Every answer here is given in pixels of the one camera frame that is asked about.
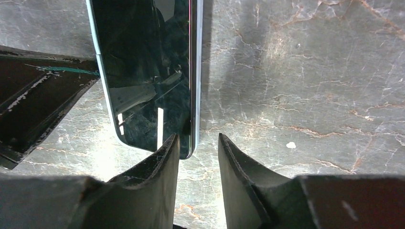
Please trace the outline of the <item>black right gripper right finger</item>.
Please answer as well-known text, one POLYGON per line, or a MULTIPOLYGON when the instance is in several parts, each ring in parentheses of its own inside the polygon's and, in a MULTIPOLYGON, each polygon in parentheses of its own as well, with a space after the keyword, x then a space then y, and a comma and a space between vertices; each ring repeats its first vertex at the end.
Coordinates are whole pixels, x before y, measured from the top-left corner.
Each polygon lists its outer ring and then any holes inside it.
POLYGON ((258 163, 226 135, 218 159, 229 229, 402 229, 405 178, 399 175, 300 175, 258 163))

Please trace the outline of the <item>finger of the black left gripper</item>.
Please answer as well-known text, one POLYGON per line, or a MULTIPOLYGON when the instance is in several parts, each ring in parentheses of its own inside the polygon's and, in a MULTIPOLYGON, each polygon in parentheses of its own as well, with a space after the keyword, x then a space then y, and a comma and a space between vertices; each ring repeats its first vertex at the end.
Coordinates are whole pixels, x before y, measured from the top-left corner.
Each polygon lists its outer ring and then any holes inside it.
POLYGON ((100 78, 94 59, 0 48, 0 165, 14 169, 100 78))

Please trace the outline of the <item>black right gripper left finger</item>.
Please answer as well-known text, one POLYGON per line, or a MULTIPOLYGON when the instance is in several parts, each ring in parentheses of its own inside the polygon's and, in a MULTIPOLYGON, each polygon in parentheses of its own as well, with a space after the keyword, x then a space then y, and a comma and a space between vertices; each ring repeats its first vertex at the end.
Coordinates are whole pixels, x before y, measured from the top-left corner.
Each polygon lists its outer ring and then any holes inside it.
POLYGON ((3 229, 171 229, 180 138, 107 182, 89 176, 0 176, 3 229))

